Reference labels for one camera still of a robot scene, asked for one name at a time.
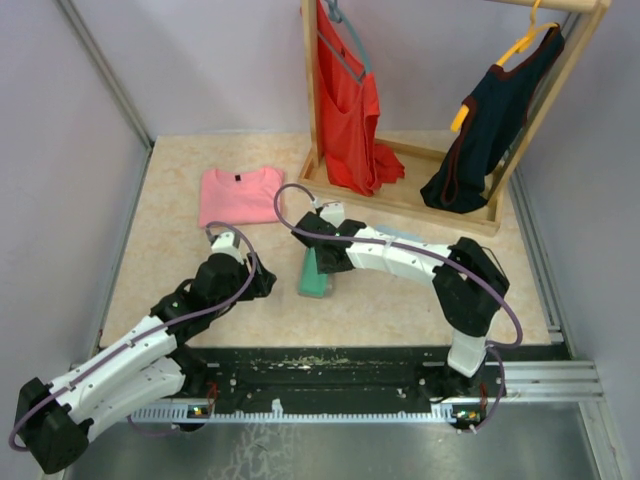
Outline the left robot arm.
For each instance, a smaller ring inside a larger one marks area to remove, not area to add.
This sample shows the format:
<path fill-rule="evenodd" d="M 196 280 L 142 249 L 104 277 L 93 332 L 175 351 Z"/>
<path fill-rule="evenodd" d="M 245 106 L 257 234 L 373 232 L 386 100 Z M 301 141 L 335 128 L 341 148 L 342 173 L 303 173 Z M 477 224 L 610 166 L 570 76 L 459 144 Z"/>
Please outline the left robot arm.
<path fill-rule="evenodd" d="M 277 277 L 255 253 L 214 253 L 120 340 L 67 373 L 33 378 L 18 394 L 8 443 L 46 474 L 73 464 L 102 433 L 137 410 L 208 384 L 188 341 L 241 301 L 270 295 Z"/>

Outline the light blue cleaning cloth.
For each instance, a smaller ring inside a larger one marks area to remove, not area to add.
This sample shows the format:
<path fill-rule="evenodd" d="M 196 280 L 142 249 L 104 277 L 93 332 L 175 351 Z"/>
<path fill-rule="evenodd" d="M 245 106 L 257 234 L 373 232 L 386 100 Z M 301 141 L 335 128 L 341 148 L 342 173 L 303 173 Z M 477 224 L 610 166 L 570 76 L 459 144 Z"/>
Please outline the light blue cleaning cloth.
<path fill-rule="evenodd" d="M 386 225 L 376 225 L 375 229 L 385 235 L 390 235 L 395 237 L 398 237 L 401 234 L 399 230 Z"/>

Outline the wooden clothes rack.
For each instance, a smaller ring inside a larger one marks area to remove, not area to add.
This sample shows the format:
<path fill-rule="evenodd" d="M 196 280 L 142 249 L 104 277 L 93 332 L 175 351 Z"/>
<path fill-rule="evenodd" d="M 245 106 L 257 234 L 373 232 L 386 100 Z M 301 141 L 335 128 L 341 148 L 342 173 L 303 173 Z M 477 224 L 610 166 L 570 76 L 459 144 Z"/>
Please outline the wooden clothes rack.
<path fill-rule="evenodd" d="M 525 125 L 493 173 L 485 177 L 487 204 L 459 214 L 425 205 L 420 190 L 440 169 L 459 135 L 450 124 L 488 69 L 529 27 L 534 1 L 358 1 L 349 21 L 334 1 L 321 1 L 350 51 L 362 56 L 377 86 L 380 116 L 375 140 L 390 147 L 405 177 L 371 197 L 330 183 L 321 130 L 318 1 L 300 5 L 310 114 L 311 147 L 299 182 L 330 200 L 402 215 L 449 229 L 493 236 L 502 223 L 507 185 L 567 78 L 609 9 L 606 1 L 541 1 L 537 24 L 557 22 L 563 52 L 539 83 Z M 540 44 L 503 68 L 513 69 Z"/>

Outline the pink folded t-shirt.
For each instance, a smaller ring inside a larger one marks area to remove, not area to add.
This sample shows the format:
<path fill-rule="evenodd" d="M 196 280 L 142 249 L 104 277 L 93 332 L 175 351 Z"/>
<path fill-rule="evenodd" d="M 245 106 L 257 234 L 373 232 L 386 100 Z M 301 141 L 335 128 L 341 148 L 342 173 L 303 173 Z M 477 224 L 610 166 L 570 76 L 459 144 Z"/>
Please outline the pink folded t-shirt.
<path fill-rule="evenodd" d="M 201 176 L 198 226 L 276 222 L 274 199 L 284 180 L 285 172 L 270 166 L 242 173 L 206 170 Z"/>

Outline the red t-shirt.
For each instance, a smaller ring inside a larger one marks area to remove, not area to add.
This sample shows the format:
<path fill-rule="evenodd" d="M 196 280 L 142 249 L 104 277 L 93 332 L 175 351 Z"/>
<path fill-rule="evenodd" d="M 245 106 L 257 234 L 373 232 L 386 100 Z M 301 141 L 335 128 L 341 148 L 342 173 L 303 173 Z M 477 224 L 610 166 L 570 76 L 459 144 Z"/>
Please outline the red t-shirt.
<path fill-rule="evenodd" d="M 380 105 L 372 71 L 340 37 L 318 1 L 318 67 L 321 130 L 331 184 L 371 197 L 405 177 L 393 150 L 375 140 Z"/>

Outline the navy tank top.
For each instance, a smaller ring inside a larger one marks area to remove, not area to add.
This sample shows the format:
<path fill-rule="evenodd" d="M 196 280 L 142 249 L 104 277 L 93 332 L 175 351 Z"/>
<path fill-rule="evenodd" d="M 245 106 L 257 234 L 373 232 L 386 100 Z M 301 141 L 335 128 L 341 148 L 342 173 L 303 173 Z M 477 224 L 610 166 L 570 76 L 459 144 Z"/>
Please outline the navy tank top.
<path fill-rule="evenodd" d="M 488 69 L 462 102 L 468 113 L 440 169 L 420 190 L 426 206 L 465 214 L 487 204 L 485 177 L 525 125 L 533 94 L 564 46 L 560 26 L 553 24 L 519 65 Z"/>

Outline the yellow hanger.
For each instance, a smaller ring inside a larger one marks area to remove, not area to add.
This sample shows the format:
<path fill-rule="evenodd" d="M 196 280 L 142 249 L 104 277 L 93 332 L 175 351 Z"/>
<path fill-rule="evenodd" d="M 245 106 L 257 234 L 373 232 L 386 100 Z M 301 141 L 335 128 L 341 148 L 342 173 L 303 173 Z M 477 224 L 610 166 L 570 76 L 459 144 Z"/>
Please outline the yellow hanger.
<path fill-rule="evenodd" d="M 559 28 L 560 25 L 557 22 L 547 22 L 544 24 L 537 24 L 537 12 L 540 7 L 541 0 L 535 0 L 532 4 L 529 14 L 529 27 L 523 37 L 518 39 L 496 62 L 495 65 L 503 67 L 514 55 L 519 55 L 528 50 L 533 44 L 536 37 L 546 32 L 551 28 Z M 462 104 L 457 114 L 453 118 L 450 124 L 451 132 L 459 132 L 461 127 L 469 114 L 470 108 L 465 104 Z"/>

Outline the aluminium frame post left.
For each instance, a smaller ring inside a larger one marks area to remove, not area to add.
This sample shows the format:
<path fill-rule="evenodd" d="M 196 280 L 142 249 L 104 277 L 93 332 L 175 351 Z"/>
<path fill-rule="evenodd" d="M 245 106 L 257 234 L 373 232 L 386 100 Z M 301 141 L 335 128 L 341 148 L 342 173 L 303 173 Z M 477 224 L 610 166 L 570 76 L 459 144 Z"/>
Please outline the aluminium frame post left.
<path fill-rule="evenodd" d="M 71 0 L 54 0 L 53 4 L 59 10 L 63 19 L 71 29 L 71 32 L 79 41 L 81 48 L 128 126 L 144 147 L 147 150 L 151 150 L 155 145 L 155 141 L 152 139 L 131 96 L 117 77 L 115 70 L 95 39 L 95 36 L 90 31 L 75 3 Z"/>

